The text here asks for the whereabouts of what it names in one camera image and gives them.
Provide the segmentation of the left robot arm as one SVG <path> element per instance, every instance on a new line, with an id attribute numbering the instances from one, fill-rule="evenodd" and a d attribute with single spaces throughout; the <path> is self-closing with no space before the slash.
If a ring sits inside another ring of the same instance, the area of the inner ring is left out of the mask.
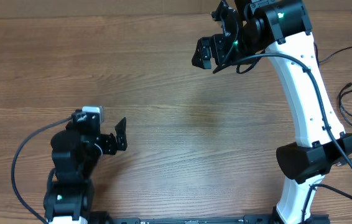
<path id="1" fill-rule="evenodd" d="M 95 194 L 91 175 L 103 155 L 127 149 L 127 120 L 117 123 L 114 134 L 103 134 L 102 122 L 102 108 L 86 106 L 76 110 L 65 129 L 52 137 L 54 168 L 44 197 L 47 223 L 113 222 L 108 212 L 91 210 Z"/>

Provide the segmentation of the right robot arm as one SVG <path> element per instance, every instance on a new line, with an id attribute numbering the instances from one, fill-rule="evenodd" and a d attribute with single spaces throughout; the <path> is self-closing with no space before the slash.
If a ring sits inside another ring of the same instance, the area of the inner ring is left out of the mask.
<path id="1" fill-rule="evenodd" d="M 290 106 L 295 141 L 276 151 L 285 175 L 282 195 L 270 215 L 244 222 L 328 223 L 310 211 L 315 190 L 331 167 L 352 153 L 352 133 L 340 123 L 325 89 L 302 1 L 221 1 L 212 19 L 221 33 L 197 42 L 192 64 L 213 72 L 230 66 L 253 68 L 260 58 L 274 66 Z"/>

